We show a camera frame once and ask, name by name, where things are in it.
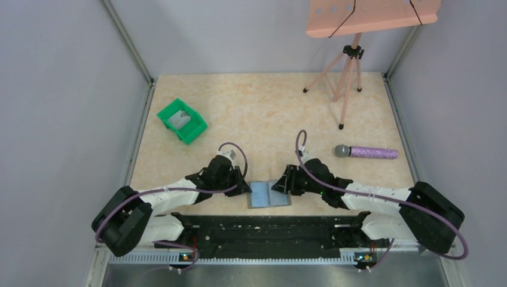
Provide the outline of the grey card holder wallet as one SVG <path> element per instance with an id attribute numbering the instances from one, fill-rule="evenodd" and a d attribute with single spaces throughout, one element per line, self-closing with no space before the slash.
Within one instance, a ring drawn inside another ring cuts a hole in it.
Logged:
<path id="1" fill-rule="evenodd" d="M 250 182 L 251 192 L 247 196 L 249 209 L 290 206 L 287 194 L 273 191 L 271 188 L 277 181 Z"/>

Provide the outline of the silver credit card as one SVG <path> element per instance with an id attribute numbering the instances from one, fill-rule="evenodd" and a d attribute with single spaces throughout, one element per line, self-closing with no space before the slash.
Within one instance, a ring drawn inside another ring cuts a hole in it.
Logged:
<path id="1" fill-rule="evenodd" d="M 191 119 L 191 116 L 188 113 L 186 113 L 185 111 L 179 110 L 174 115 L 172 115 L 171 119 L 175 123 L 183 124 L 183 123 L 189 122 L 189 120 Z"/>
<path id="2" fill-rule="evenodd" d="M 180 130 L 190 121 L 191 117 L 185 112 L 173 114 L 171 117 L 167 119 L 169 126 L 174 128 L 175 130 Z"/>

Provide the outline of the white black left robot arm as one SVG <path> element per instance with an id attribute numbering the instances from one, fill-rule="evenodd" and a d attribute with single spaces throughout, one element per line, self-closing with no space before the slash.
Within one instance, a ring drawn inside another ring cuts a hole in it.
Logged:
<path id="1" fill-rule="evenodd" d="M 168 211 L 203 202 L 215 193 L 234 197 L 250 192 L 239 166 L 230 156 L 218 154 L 207 167 L 173 184 L 146 191 L 121 187 L 95 217 L 91 228 L 99 242 L 121 257 L 138 245 L 179 239 L 185 227 Z"/>

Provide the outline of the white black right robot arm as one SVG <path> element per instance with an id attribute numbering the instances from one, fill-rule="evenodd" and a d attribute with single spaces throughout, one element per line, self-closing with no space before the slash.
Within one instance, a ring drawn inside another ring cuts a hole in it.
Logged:
<path id="1" fill-rule="evenodd" d="M 359 229 L 367 238 L 411 240 L 446 254 L 465 214 L 439 191 L 418 181 L 410 188 L 383 188 L 334 176 L 319 159 L 289 164 L 273 191 L 292 196 L 315 193 L 334 208 L 358 210 Z"/>

